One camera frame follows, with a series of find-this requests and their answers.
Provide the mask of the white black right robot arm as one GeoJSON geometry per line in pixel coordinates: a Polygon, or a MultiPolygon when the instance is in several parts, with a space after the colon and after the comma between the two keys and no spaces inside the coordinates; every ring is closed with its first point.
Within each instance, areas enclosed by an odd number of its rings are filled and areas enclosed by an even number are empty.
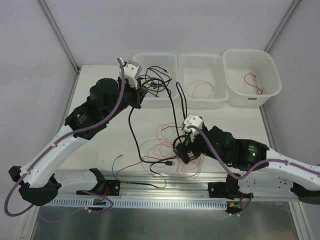
{"type": "Polygon", "coordinates": [[[285,193],[300,202],[319,205],[320,167],[285,156],[251,139],[237,139],[214,126],[185,127],[173,151],[185,164],[204,155],[217,160],[227,173],[223,182],[208,183],[212,198],[251,198],[256,194],[285,193]]]}

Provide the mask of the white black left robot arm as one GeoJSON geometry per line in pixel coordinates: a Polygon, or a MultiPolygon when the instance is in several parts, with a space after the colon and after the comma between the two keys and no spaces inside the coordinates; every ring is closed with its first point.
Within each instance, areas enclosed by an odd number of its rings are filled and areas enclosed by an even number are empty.
{"type": "Polygon", "coordinates": [[[22,199],[43,206],[59,194],[103,195],[107,181],[97,168],[68,174],[57,174],[56,170],[127,107],[140,109],[146,94],[140,78],[99,79],[43,152],[28,164],[9,169],[22,199]]]}

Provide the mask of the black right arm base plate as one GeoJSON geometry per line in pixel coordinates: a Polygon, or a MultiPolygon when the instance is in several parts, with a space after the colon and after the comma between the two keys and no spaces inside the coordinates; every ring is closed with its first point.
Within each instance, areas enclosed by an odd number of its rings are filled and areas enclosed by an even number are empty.
{"type": "Polygon", "coordinates": [[[209,182],[207,187],[210,198],[226,198],[234,200],[235,198],[241,198],[242,196],[236,186],[227,184],[226,182],[209,182]]]}

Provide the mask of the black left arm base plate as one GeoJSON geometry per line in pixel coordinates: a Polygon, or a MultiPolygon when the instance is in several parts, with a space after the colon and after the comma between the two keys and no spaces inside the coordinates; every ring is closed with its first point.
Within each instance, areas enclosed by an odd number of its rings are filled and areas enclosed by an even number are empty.
{"type": "Polygon", "coordinates": [[[92,193],[97,195],[107,196],[119,196],[121,189],[121,182],[118,180],[102,180],[97,183],[97,185],[92,189],[92,193]]]}

